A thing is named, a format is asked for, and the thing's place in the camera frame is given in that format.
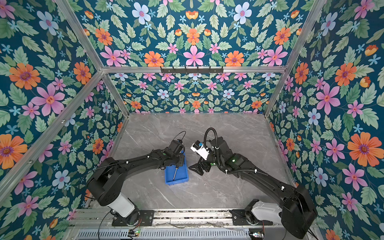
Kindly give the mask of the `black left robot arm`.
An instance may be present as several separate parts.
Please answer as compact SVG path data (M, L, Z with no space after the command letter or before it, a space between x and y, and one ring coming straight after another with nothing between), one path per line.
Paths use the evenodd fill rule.
M122 193L126 179L155 169L165 170L168 166L181 167L184 164L185 146L182 140L172 140L165 149L125 160L112 157L104 160L87 181L87 189L100 206L111 209L112 215L128 226L140 222L138 207Z

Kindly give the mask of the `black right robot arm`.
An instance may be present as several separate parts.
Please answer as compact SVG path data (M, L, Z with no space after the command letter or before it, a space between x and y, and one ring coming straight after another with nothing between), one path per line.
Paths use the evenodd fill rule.
M200 159L189 169L202 176L212 166L217 166L227 176L251 183L274 202L252 200L245 208L244 219L251 225L262 222L281 224L292 236L303 239L318 216L309 191L301 185L286 184L258 168L245 156L233 153L222 137L209 143L209 147L200 141L192 144L191 150Z

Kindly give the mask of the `black yellow screwdriver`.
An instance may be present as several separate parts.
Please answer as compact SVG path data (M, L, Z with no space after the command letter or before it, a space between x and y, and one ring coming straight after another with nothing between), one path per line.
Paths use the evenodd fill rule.
M177 174L178 169L179 169L179 166L176 166L176 167L175 167L174 176L173 176L173 181L174 181L175 178L176 178L176 174Z

